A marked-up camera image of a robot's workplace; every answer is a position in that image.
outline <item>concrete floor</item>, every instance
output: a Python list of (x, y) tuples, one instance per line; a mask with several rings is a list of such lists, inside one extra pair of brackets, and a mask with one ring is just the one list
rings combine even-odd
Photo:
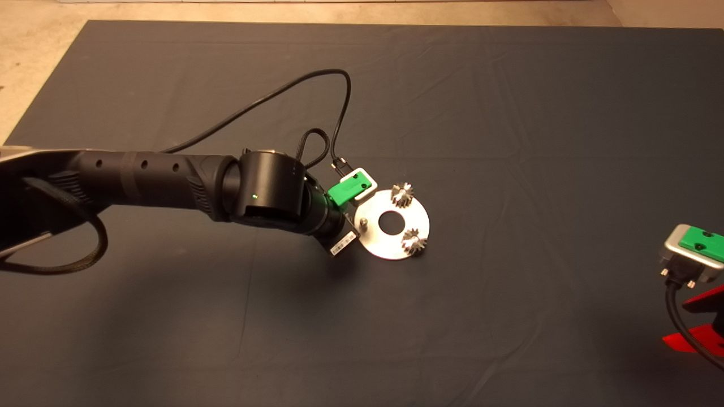
[(722, 28), (724, 1), (59, 4), (0, 0), (0, 143), (88, 20)]

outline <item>red base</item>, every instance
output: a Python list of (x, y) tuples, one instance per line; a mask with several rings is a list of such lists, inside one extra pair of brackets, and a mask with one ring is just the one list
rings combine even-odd
[[(713, 329), (711, 324), (694, 327), (689, 332), (699, 341), (709, 352), (716, 356), (724, 356), (724, 337), (719, 336)], [(694, 348), (686, 342), (681, 334), (672, 334), (664, 336), (664, 342), (675, 351), (679, 352), (696, 352)]]

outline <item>round hole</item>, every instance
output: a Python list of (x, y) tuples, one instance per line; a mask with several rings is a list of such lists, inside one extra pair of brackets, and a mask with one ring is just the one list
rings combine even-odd
[(397, 212), (387, 211), (379, 217), (379, 228), (388, 235), (399, 235), (405, 229), (405, 220)]

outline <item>green connector part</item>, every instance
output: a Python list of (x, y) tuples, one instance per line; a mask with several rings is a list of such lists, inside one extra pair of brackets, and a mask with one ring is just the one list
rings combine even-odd
[(690, 227), (681, 238), (679, 246), (724, 263), (724, 236)]
[(353, 176), (336, 184), (327, 191), (327, 195), (338, 205), (346, 204), (350, 199), (364, 192), (372, 182), (362, 172), (357, 171)]

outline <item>black cable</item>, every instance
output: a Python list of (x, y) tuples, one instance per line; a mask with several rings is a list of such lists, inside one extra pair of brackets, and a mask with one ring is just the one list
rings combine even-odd
[(340, 69), (317, 70), (317, 71), (310, 72), (306, 75), (300, 76), (297, 79), (294, 79), (293, 81), (288, 82), (286, 85), (283, 85), (281, 88), (276, 89), (275, 91), (269, 93), (268, 95), (258, 99), (257, 101), (254, 101), (252, 104), (246, 106), (245, 108), (228, 116), (226, 119), (223, 119), (221, 122), (216, 123), (215, 125), (211, 126), (209, 129), (203, 131), (201, 134), (195, 136), (194, 138), (184, 141), (181, 144), (177, 144), (176, 146), (161, 150), (160, 152), (177, 153), (178, 151), (181, 151), (181, 150), (184, 150), (191, 146), (194, 146), (195, 144), (200, 143), (201, 141), (207, 139), (207, 137), (209, 137), (210, 135), (213, 135), (214, 133), (218, 132), (222, 128), (228, 126), (229, 124), (234, 122), (236, 119), (238, 119), (239, 117), (242, 117), (244, 114), (248, 113), (250, 110), (256, 108), (257, 106), (259, 106), (267, 101), (272, 100), (273, 98), (290, 90), (291, 88), (304, 82), (305, 80), (309, 80), (313, 77), (325, 76), (325, 75), (341, 75), (345, 78), (345, 82), (347, 84), (347, 90), (345, 93), (345, 101), (342, 104), (342, 110), (340, 111), (339, 119), (337, 119), (337, 126), (334, 128), (334, 133), (332, 133), (332, 140), (331, 140), (330, 149), (329, 149), (332, 154), (332, 159), (336, 160), (338, 157), (337, 157), (337, 153), (334, 151), (334, 147), (337, 144), (337, 136), (340, 134), (340, 128), (342, 127), (342, 121), (345, 118), (345, 113), (347, 112), (347, 106), (350, 103), (350, 97), (352, 96), (352, 79), (350, 78), (350, 74), (348, 74), (347, 71), (340, 70)]
[(90, 223), (96, 230), (96, 233), (98, 233), (98, 245), (96, 245), (96, 248), (94, 248), (93, 251), (91, 251), (87, 256), (83, 257), (82, 259), (74, 261), (72, 263), (64, 264), (62, 266), (45, 267), (10, 263), (5, 261), (5, 259), (7, 259), (7, 257), (5, 257), (3, 259), (0, 259), (0, 270), (23, 274), (68, 274), (87, 269), (88, 267), (93, 266), (98, 260), (100, 260), (101, 257), (106, 253), (106, 249), (108, 248), (108, 235), (106, 234), (106, 227), (103, 225), (101, 219), (98, 218), (98, 215), (94, 214), (91, 211), (88, 211), (83, 206), (83, 203), (78, 200), (78, 198), (58, 187), (53, 186), (52, 184), (44, 180), (31, 177), (24, 177), (22, 180), (30, 187), (35, 188), (36, 190), (39, 190), (40, 192), (54, 199), (56, 202), (63, 205), (66, 209), (77, 215), (79, 218)]
[(317, 158), (310, 161), (309, 164), (305, 164), (304, 168), (306, 168), (306, 169), (310, 169), (310, 168), (314, 167), (315, 165), (319, 164), (324, 159), (324, 157), (327, 156), (327, 153), (329, 153), (329, 136), (322, 129), (318, 129), (318, 128), (309, 129), (306, 131), (306, 133), (304, 133), (302, 135), (302, 139), (299, 140), (299, 146), (297, 147), (297, 156), (296, 156), (297, 161), (302, 161), (302, 155), (304, 155), (304, 147), (307, 144), (307, 138), (309, 138), (310, 134), (316, 134), (319, 137), (321, 137), (321, 139), (324, 141), (324, 151), (322, 151), (322, 153), (319, 154), (319, 156), (317, 156)]
[(676, 304), (676, 291), (678, 291), (679, 288), (681, 288), (681, 286), (674, 282), (669, 282), (666, 285), (666, 311), (669, 313), (671, 322), (674, 323), (674, 327), (676, 327), (676, 330), (678, 330), (681, 336), (683, 336), (684, 340), (686, 340), (686, 342), (691, 345), (691, 347), (694, 348), (699, 355), (704, 356), (705, 359), (711, 362), (719, 370), (724, 371), (724, 362), (714, 356), (701, 343), (699, 343), (699, 341), (696, 340), (683, 323)]

